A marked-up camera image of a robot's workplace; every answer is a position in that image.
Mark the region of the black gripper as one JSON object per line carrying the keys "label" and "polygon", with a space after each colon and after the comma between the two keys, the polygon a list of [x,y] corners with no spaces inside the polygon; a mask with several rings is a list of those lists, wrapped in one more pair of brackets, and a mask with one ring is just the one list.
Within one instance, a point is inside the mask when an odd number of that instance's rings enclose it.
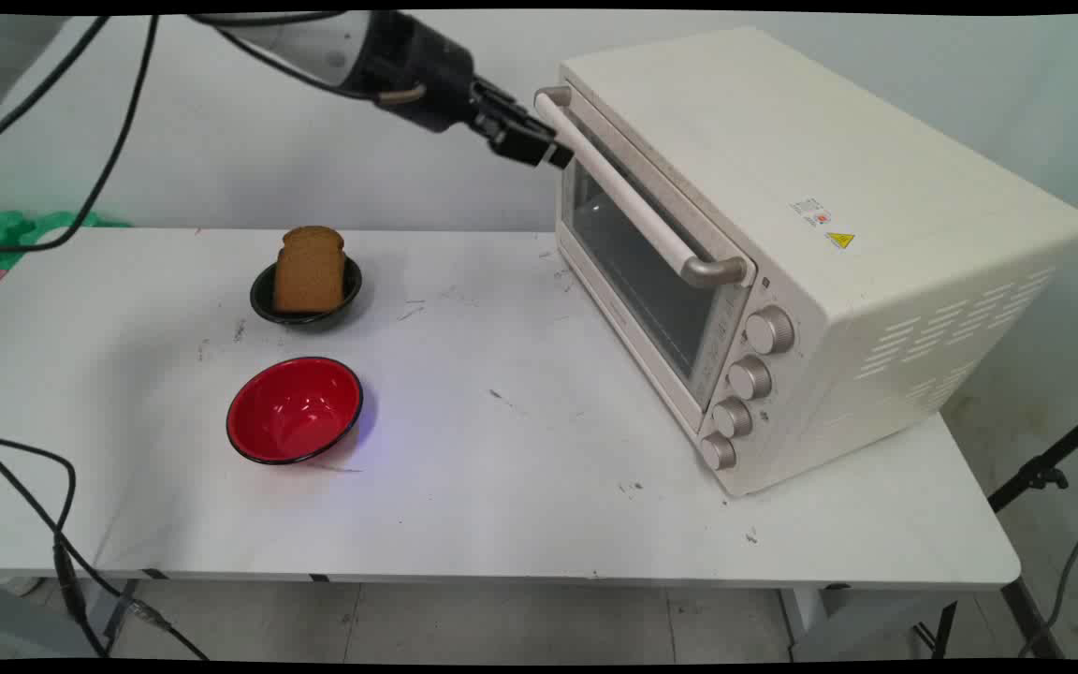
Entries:
{"label": "black gripper", "polygon": [[469,51],[401,11],[371,13],[350,91],[433,133],[473,125],[494,154],[521,165],[564,169],[575,157],[556,129],[475,74]]}

